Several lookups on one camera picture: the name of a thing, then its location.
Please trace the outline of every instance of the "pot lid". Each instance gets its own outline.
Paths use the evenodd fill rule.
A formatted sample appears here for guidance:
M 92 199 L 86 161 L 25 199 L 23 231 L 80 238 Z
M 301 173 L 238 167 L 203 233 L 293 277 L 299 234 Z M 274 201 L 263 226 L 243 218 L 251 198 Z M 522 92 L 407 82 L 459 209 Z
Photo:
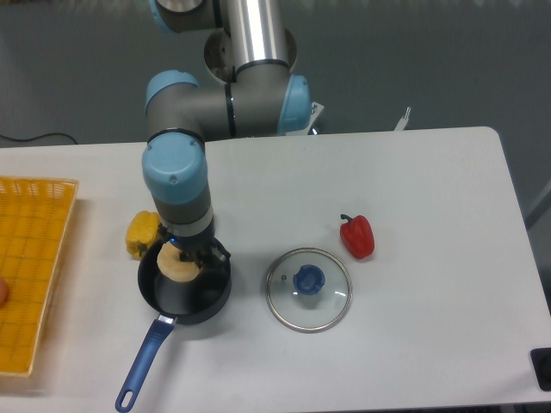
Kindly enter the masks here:
M 344 265 L 326 251 L 301 248 L 272 264 L 266 300 L 275 317 L 293 330 L 324 331 L 350 307 L 352 284 Z

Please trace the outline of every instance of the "yellow food piece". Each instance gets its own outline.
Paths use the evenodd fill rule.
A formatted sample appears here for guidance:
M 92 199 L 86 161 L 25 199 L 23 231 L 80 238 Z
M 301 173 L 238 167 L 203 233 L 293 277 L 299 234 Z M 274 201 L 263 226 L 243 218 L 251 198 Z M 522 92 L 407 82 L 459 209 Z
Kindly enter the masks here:
M 171 280 L 190 282 L 201 272 L 194 262 L 180 261 L 181 251 L 171 243 L 165 243 L 157 256 L 158 269 Z
M 158 240 L 158 213 L 140 211 L 127 229 L 127 251 L 141 260 L 145 252 Z

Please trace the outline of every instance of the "frying pan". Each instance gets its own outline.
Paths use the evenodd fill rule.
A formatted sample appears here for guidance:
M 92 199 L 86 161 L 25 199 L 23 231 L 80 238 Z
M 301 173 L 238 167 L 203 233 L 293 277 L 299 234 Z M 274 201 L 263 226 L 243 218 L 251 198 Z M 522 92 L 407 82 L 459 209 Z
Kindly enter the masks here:
M 139 264 L 138 287 L 147 304 L 159 312 L 153 320 L 127 379 L 116 399 L 115 408 L 121 413 L 130 411 L 144 384 L 161 344 L 174 330 L 175 324 L 198 324 L 222 309 L 232 290 L 230 254 L 214 240 L 219 254 L 204 262 L 200 275 L 190 282 L 175 282 L 158 269 L 157 256 L 162 241 L 157 241 L 145 253 Z

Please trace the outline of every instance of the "silver metal tube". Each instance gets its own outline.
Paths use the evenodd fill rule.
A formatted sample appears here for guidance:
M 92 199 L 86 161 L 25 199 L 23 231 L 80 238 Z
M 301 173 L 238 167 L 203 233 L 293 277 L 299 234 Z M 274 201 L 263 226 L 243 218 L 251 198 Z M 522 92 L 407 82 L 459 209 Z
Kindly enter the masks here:
M 288 65 L 285 28 L 276 0 L 230 0 L 235 69 L 259 60 L 279 60 Z

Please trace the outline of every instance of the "white table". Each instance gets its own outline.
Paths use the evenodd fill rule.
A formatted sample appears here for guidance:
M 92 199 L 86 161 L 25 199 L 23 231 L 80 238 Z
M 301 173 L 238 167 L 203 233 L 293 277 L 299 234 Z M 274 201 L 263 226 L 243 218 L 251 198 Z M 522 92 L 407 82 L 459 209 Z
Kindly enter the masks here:
M 145 144 L 0 151 L 0 174 L 80 181 L 59 281 L 30 379 L 0 378 L 2 412 L 115 411 L 156 317 L 141 298 L 127 225 L 154 210 Z M 551 346 L 542 287 L 498 135 L 488 128 L 241 139 L 207 144 L 232 295 L 176 327 L 135 412 L 305 412 L 550 400 L 531 366 Z M 339 215 L 365 214 L 358 262 Z M 268 266 L 301 246 L 350 272 L 334 328 L 287 329 L 264 296 Z

